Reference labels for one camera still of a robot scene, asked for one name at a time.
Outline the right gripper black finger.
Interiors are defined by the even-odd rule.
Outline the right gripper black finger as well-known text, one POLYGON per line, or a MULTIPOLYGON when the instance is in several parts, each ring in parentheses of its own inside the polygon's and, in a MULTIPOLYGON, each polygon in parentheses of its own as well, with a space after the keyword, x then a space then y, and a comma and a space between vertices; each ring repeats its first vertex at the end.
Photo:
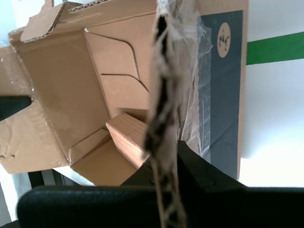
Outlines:
POLYGON ((23 228, 159 228, 152 169, 143 164, 118 187, 45 186, 21 197, 23 228))
POLYGON ((304 189, 247 187, 178 141, 182 202, 191 228, 302 228, 304 189))

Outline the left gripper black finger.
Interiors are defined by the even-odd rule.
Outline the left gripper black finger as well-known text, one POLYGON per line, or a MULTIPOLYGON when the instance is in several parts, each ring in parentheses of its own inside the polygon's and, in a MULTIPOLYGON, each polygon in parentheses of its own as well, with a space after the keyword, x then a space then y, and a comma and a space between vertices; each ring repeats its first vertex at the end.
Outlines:
POLYGON ((0 120, 16 114, 22 109, 30 106, 32 99, 28 95, 7 95, 0 97, 0 120))

